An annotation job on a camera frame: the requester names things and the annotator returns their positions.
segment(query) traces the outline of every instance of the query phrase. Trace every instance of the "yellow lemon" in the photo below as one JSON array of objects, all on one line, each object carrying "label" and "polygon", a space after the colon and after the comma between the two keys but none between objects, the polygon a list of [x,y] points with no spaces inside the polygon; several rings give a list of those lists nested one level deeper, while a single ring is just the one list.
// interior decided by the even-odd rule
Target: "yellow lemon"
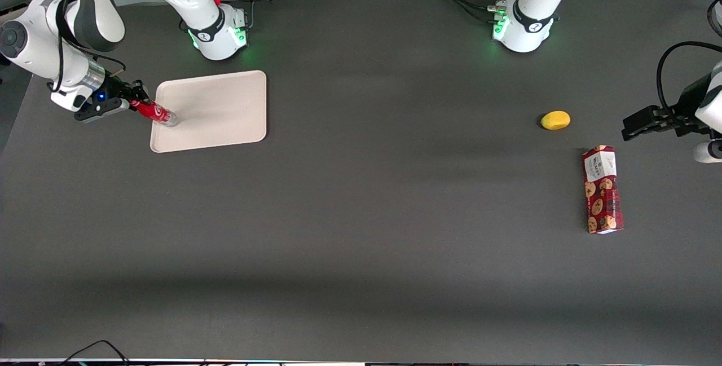
[{"label": "yellow lemon", "polygon": [[564,129],[569,123],[572,122],[572,118],[564,111],[551,111],[549,114],[544,115],[541,119],[541,126],[549,130]]}]

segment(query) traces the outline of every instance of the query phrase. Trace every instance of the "table surface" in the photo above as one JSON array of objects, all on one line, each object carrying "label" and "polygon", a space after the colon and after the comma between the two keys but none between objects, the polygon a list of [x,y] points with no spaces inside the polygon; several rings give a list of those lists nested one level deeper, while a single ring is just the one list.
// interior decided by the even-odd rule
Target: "table surface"
[{"label": "table surface", "polygon": [[[122,8],[124,79],[263,70],[268,137],[156,155],[148,121],[77,124],[34,78],[2,156],[2,356],[720,364],[722,166],[619,134],[668,46],[719,42],[709,1],[564,0],[519,55],[447,0],[278,0],[222,62],[172,8]],[[679,50],[670,99],[718,59]],[[553,109],[568,129],[536,126]],[[600,143],[627,227],[604,236]]]}]

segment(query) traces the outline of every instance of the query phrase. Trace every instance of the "green led light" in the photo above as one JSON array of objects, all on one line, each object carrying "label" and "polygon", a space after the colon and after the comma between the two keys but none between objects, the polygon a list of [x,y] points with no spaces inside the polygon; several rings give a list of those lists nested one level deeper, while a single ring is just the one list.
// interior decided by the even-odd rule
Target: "green led light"
[{"label": "green led light", "polygon": [[195,47],[196,49],[198,49],[198,43],[196,42],[196,38],[193,37],[193,34],[191,33],[190,30],[188,30],[188,36],[190,36],[190,37],[191,37],[191,40],[193,41],[193,47]]},{"label": "green led light", "polygon": [[235,42],[235,44],[237,44],[238,47],[245,46],[245,31],[243,30],[243,28],[233,28],[232,32],[234,33],[233,41]]},{"label": "green led light", "polygon": [[496,24],[496,27],[494,28],[494,33],[492,34],[492,38],[495,40],[501,40],[504,37],[504,34],[506,32],[506,28],[508,26],[509,17],[503,16],[501,21],[498,21]]}]

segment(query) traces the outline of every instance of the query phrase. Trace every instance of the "beige tray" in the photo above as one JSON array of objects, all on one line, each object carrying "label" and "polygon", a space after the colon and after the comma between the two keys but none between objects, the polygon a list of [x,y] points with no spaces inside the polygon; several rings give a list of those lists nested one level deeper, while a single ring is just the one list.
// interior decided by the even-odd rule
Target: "beige tray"
[{"label": "beige tray", "polygon": [[165,81],[155,101],[178,115],[178,124],[153,122],[156,153],[260,142],[266,137],[266,74],[244,71]]}]

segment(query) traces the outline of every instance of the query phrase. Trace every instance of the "red cookie box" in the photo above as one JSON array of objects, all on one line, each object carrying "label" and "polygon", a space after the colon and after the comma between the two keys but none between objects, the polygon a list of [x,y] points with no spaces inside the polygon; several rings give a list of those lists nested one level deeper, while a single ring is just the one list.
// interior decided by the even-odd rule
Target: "red cookie box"
[{"label": "red cookie box", "polygon": [[623,230],[614,147],[599,145],[586,152],[582,161],[589,233],[603,235]]}]

